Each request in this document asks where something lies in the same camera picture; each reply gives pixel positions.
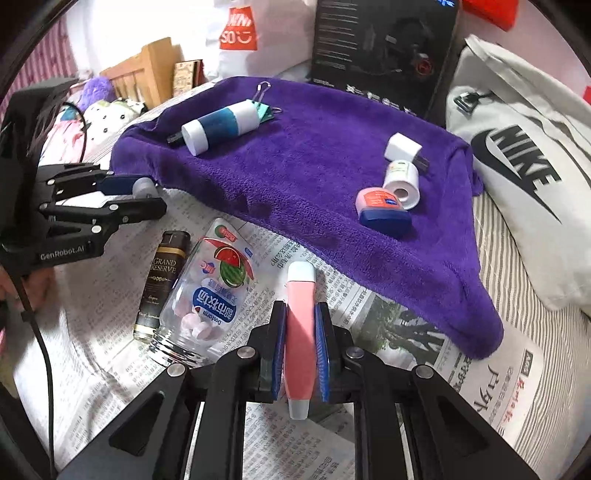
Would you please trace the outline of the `person's left hand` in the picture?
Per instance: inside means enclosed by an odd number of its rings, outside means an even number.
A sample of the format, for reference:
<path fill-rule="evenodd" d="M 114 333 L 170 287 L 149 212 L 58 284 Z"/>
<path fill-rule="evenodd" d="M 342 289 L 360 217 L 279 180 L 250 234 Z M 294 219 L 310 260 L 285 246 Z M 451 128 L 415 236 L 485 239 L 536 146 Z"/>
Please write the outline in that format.
<path fill-rule="evenodd" d="M 17 308 L 22 311 L 23 305 L 12 280 L 4 268 L 0 269 L 0 299 L 13 300 Z M 38 310 L 45 303 L 49 290 L 55 280 L 53 268 L 45 268 L 31 273 L 27 278 L 22 279 L 23 287 L 28 296 L 29 303 L 34 311 Z"/>

